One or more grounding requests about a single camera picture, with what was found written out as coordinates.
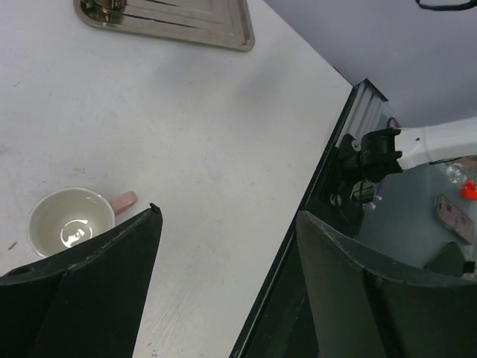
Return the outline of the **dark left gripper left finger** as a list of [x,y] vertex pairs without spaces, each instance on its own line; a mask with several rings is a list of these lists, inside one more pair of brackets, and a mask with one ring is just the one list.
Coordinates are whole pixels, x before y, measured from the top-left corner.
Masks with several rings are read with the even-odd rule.
[[1,276],[2,357],[131,357],[162,231],[152,204]]

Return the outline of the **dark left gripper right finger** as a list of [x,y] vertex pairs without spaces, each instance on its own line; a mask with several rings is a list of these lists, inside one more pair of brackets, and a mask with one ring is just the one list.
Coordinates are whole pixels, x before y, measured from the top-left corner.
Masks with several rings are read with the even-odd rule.
[[296,235],[321,357],[474,357],[476,283],[393,260],[309,212]]

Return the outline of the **pink ceramic mug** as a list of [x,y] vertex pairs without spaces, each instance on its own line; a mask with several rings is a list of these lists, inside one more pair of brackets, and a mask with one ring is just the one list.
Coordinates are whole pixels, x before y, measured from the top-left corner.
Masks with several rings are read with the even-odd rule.
[[42,198],[28,220],[28,241],[41,257],[50,257],[107,232],[116,217],[138,201],[129,191],[107,200],[82,187],[67,187]]

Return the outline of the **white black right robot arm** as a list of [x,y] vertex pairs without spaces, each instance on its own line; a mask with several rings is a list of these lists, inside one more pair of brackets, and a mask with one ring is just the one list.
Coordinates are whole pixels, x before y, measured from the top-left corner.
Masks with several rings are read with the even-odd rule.
[[366,134],[359,165],[374,183],[414,167],[476,154],[476,118],[419,128],[386,128]]

